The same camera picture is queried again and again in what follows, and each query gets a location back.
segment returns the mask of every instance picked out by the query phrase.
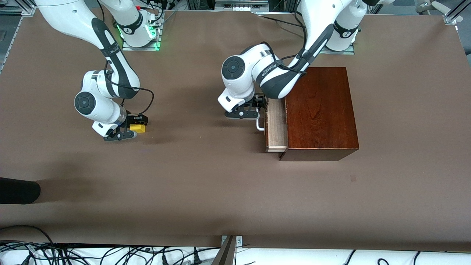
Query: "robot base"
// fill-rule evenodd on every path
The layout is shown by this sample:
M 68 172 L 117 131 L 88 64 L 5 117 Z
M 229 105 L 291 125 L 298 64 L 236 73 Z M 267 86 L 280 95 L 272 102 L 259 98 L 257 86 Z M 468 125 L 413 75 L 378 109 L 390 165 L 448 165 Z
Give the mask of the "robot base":
M 128 131 L 129 126 L 131 124 L 147 125 L 147 123 L 148 123 L 147 116 L 142 115 L 142 114 L 129 115 L 129 112 L 128 112 L 126 121 L 123 124 L 121 124 L 119 127 L 117 127 L 110 135 L 108 135 L 108 137 L 103 137 L 103 139 L 105 141 L 121 141 L 121 140 L 136 138 L 138 133 L 135 131 Z
M 159 19 L 155 19 L 155 14 L 149 13 L 150 14 L 150 19 L 155 20 L 153 23 L 149 24 L 149 34 L 151 35 L 152 39 L 150 42 L 142 47 L 133 47 L 129 45 L 126 40 L 123 38 L 123 35 L 121 34 L 120 37 L 123 41 L 122 43 L 122 50 L 140 50 L 140 51 L 156 51 L 160 50 L 160 43 L 162 41 L 162 29 L 163 29 L 163 22 L 164 22 L 164 17 L 165 13 L 162 14 L 162 17 Z

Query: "metal bracket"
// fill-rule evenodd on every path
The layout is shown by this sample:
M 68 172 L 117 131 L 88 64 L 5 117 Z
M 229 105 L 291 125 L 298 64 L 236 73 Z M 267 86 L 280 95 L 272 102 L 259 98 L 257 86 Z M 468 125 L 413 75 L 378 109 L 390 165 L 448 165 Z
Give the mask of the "metal bracket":
M 267 108 L 267 100 L 265 99 L 265 96 L 263 95 L 255 95 L 255 99 L 257 100 L 262 100 L 263 103 L 263 107 L 264 108 Z M 257 121 L 256 121 L 256 126 L 257 126 L 257 130 L 261 131 L 261 132 L 264 132 L 265 131 L 265 128 L 263 127 L 260 127 L 260 108 L 257 108 L 257 113 L 259 114 L 259 117 L 257 118 Z
M 443 21 L 445 22 L 445 25 L 456 25 L 456 19 L 453 19 L 453 21 L 450 21 L 447 15 L 443 16 Z
M 126 140 L 126 139 L 133 139 L 137 137 L 137 132 L 135 131 L 127 131 L 127 132 L 121 132 L 120 130 L 117 132 L 114 132 L 110 134 L 108 137 L 103 137 L 103 140 L 109 142 L 109 141 L 121 141 L 121 140 Z
M 471 0 L 462 0 L 456 7 L 450 8 L 450 11 L 445 14 L 445 23 L 454 25 L 456 22 L 461 22 L 463 17 L 460 14 L 471 5 Z
M 226 241 L 226 239 L 227 239 L 227 236 L 221 237 L 221 245 L 224 245 L 224 242 Z M 242 246 L 242 236 L 235 236 L 235 240 L 236 240 L 235 247 L 240 248 Z
M 242 236 L 222 236 L 222 243 L 211 265 L 234 265 L 236 248 L 242 246 Z

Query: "metal frame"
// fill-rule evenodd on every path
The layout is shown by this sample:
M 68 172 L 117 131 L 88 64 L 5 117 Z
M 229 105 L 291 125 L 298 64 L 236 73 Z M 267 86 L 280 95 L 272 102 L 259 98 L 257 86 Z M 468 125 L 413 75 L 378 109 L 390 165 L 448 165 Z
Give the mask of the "metal frame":
M 18 7 L 5 6 L 0 8 L 0 14 L 2 15 L 16 15 L 16 16 L 25 16 L 32 17 L 36 6 L 31 0 L 14 0 Z
M 236 248 L 242 246 L 242 236 L 223 236 L 222 243 L 211 265 L 233 265 Z
M 3 70 L 3 67 L 4 67 L 5 63 L 7 62 L 8 54 L 10 53 L 11 47 L 13 46 L 13 42 L 16 39 L 16 34 L 18 33 L 18 29 L 20 28 L 20 25 L 21 25 L 21 22 L 23 21 L 23 18 L 24 17 L 21 17 L 20 22 L 18 22 L 18 26 L 16 27 L 15 34 L 13 35 L 13 38 L 11 39 L 10 46 L 8 47 L 7 53 L 5 53 L 5 58 L 3 59 L 3 62 L 0 65 L 0 74 Z
M 372 15 L 378 14 L 383 6 L 384 5 L 381 4 L 375 6 L 368 6 L 368 13 Z
M 296 0 L 287 0 L 284 4 L 285 11 L 287 12 L 294 12 L 294 8 L 296 7 Z
M 463 0 L 455 8 L 452 8 L 450 12 L 445 15 L 445 22 L 447 24 L 456 24 L 456 18 L 465 10 L 469 5 L 471 5 L 471 0 Z
M 121 39 L 123 40 L 122 50 L 146 50 L 146 51 L 160 50 L 164 22 L 165 22 L 165 12 L 162 14 L 162 17 L 159 18 L 159 20 L 155 22 L 155 24 L 157 25 L 157 28 L 155 29 L 155 35 L 156 35 L 155 39 L 151 40 L 148 44 L 142 47 L 132 47 L 124 40 L 122 36 L 120 36 Z
M 233 11 L 237 7 L 249 8 L 252 13 L 270 11 L 268 0 L 216 0 L 215 11 Z

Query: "wooden drawer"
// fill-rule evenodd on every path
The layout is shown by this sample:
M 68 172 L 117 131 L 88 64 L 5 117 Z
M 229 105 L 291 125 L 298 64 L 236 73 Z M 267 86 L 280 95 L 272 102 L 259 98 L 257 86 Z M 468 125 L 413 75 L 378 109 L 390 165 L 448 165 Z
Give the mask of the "wooden drawer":
M 281 161 L 338 161 L 359 149 L 344 67 L 310 67 L 285 99 L 270 99 L 267 152 Z

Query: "brown table surface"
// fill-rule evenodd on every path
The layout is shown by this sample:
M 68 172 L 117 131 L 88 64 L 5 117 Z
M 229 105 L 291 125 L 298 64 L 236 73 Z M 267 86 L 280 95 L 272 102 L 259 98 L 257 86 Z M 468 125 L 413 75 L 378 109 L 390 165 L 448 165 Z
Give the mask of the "brown table surface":
M 366 16 L 345 66 L 360 150 L 339 162 L 280 162 L 253 121 L 217 97 L 225 58 L 260 41 L 282 57 L 301 38 L 246 12 L 179 12 L 159 52 L 126 52 L 156 98 L 145 134 L 104 142 L 73 99 L 104 58 L 25 18 L 0 75 L 1 176 L 41 180 L 41 203 L 1 205 L 0 225 L 57 242 L 470 249 L 471 69 L 442 17 Z M 140 92 L 125 107 L 149 101 Z M 44 241 L 34 231 L 2 238 Z

